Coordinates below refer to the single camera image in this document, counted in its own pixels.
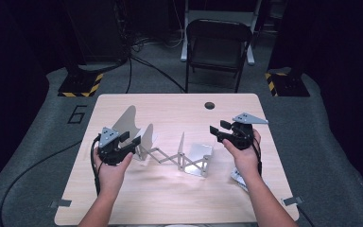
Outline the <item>white expandable metal rack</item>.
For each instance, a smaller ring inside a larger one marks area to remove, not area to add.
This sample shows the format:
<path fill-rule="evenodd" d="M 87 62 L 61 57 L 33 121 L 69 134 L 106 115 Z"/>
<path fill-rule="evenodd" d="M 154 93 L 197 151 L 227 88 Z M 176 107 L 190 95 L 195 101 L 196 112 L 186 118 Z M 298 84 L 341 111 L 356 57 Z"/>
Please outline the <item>white expandable metal rack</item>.
<path fill-rule="evenodd" d="M 210 145 L 191 143 L 189 150 L 184 152 L 185 132 L 181 134 L 177 151 L 170 155 L 159 147 L 154 147 L 154 142 L 158 139 L 158 134 L 154 132 L 154 126 L 150 123 L 146 128 L 139 129 L 135 124 L 136 107 L 129 106 L 120 118 L 112 126 L 118 132 L 130 133 L 132 139 L 141 137 L 140 144 L 136 147 L 134 157 L 139 161 L 145 161 L 150 156 L 159 164 L 171 162 L 178 170 L 187 174 L 206 177 L 208 175 L 209 163 L 213 155 L 213 147 Z"/>

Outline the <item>grey tape piece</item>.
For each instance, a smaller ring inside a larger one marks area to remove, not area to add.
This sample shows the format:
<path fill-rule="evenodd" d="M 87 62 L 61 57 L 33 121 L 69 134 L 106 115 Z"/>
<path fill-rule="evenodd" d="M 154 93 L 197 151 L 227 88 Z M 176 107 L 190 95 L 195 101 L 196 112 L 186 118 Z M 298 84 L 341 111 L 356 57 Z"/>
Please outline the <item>grey tape piece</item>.
<path fill-rule="evenodd" d="M 71 201 L 69 200 L 57 200 L 57 201 L 52 201 L 50 203 L 50 207 L 51 208 L 58 208 L 58 207 L 69 207 L 71 205 Z"/>
<path fill-rule="evenodd" d="M 288 198 L 288 199 L 283 199 L 283 204 L 285 206 L 289 206 L 289 205 L 293 205 L 293 204 L 301 204 L 303 203 L 303 198 L 298 196 L 298 197 L 291 197 L 291 198 Z"/>

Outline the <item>black stand base striped edge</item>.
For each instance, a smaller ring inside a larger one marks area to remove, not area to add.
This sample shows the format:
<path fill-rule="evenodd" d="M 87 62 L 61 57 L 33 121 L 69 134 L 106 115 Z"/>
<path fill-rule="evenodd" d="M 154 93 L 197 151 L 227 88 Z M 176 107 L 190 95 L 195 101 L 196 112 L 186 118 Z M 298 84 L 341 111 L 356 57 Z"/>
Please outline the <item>black stand base striped edge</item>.
<path fill-rule="evenodd" d="M 65 67 L 67 76 L 58 90 L 58 96 L 93 96 L 103 78 L 100 70 L 84 70 L 77 65 Z"/>
<path fill-rule="evenodd" d="M 303 81 L 285 73 L 266 72 L 268 88 L 273 96 L 310 96 Z"/>

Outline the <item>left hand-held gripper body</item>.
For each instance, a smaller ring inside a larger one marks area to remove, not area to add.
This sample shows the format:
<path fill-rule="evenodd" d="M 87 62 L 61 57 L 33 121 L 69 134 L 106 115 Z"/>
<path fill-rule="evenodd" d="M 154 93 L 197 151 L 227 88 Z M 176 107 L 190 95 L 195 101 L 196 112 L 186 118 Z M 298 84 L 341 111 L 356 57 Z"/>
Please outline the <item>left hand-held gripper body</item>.
<path fill-rule="evenodd" d="M 117 166 L 120 164 L 128 153 L 135 153 L 136 147 L 130 142 L 129 144 L 121 147 L 123 142 L 119 141 L 120 133 L 117 130 L 104 127 L 100 134 L 98 143 L 98 156 L 102 162 L 110 166 Z"/>

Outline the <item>white black patterned cloth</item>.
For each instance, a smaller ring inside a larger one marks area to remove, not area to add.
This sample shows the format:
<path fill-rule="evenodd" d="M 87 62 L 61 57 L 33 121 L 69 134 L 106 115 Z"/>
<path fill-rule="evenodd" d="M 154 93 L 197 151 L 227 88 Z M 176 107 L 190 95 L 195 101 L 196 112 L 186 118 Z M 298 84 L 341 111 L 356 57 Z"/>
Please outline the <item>white black patterned cloth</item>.
<path fill-rule="evenodd" d="M 249 191 L 249 189 L 247 188 L 244 179 L 242 178 L 242 176 L 240 175 L 240 172 L 238 171 L 238 169 L 235 167 L 232 172 L 231 172 L 231 177 L 233 180 L 236 181 L 236 183 L 246 192 Z"/>

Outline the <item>person's left hand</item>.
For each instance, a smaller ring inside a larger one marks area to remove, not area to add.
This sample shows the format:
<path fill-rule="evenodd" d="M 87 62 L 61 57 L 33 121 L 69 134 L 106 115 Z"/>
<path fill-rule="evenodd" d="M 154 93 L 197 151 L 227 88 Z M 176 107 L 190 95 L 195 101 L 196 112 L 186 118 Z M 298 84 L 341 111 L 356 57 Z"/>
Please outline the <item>person's left hand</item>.
<path fill-rule="evenodd" d="M 116 197 L 123 184 L 125 173 L 130 165 L 133 154 L 130 152 L 124 160 L 117 166 L 109 166 L 101 161 L 97 154 L 97 148 L 94 150 L 95 169 L 99 179 L 99 196 Z"/>

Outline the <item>black folding chair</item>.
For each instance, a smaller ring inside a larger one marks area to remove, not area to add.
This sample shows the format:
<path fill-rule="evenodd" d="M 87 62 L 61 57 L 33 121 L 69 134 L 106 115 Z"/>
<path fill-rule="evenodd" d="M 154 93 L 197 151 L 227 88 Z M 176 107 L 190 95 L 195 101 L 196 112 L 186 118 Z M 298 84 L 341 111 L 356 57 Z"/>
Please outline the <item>black folding chair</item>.
<path fill-rule="evenodd" d="M 189 0 L 185 0 L 184 5 L 184 25 L 183 32 L 184 39 L 181 50 L 181 61 L 186 61 L 187 58 L 187 35 L 186 28 L 191 21 L 196 19 L 210 19 L 210 20 L 226 20 L 245 24 L 254 33 L 259 10 L 261 8 L 262 0 L 253 0 L 255 8 L 253 11 L 226 11 L 226 10 L 191 10 L 189 9 Z M 255 65 L 255 59 L 252 53 L 251 45 L 247 52 L 247 63 L 250 66 Z"/>
<path fill-rule="evenodd" d="M 251 29 L 232 21 L 197 19 L 186 27 L 187 52 L 184 91 L 189 91 L 190 71 L 196 68 L 233 73 L 237 93 L 252 39 Z"/>

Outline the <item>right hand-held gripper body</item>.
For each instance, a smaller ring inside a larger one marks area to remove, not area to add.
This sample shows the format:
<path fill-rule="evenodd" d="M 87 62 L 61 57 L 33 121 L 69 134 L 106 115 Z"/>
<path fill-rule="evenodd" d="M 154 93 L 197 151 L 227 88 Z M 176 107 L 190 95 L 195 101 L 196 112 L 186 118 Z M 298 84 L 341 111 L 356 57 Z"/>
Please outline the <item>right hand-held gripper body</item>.
<path fill-rule="evenodd" d="M 229 140 L 236 148 L 249 148 L 253 143 L 253 124 L 267 124 L 266 119 L 259 118 L 249 113 L 241 113 L 233 118 L 231 133 L 221 132 L 219 141 Z"/>

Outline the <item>person's right hand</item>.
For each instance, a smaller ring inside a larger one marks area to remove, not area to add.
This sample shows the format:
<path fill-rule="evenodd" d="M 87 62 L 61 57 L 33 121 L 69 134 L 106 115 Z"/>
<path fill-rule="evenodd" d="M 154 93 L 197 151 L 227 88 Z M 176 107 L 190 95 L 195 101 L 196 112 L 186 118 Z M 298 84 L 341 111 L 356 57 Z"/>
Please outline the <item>person's right hand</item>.
<path fill-rule="evenodd" d="M 242 176 L 246 185 L 261 180 L 258 171 L 257 153 L 260 151 L 261 136 L 256 129 L 253 129 L 253 144 L 246 149 L 240 150 L 236 148 L 229 140 L 224 139 L 222 144 L 233 156 L 235 166 Z"/>

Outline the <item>black equipment cabinet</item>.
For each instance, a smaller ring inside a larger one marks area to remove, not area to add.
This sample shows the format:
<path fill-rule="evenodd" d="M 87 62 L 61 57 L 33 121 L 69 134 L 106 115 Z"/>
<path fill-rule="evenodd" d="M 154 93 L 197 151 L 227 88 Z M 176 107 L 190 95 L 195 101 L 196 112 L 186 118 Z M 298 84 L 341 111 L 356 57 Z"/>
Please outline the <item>black equipment cabinet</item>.
<path fill-rule="evenodd" d="M 85 62 L 124 62 L 114 0 L 64 0 Z"/>

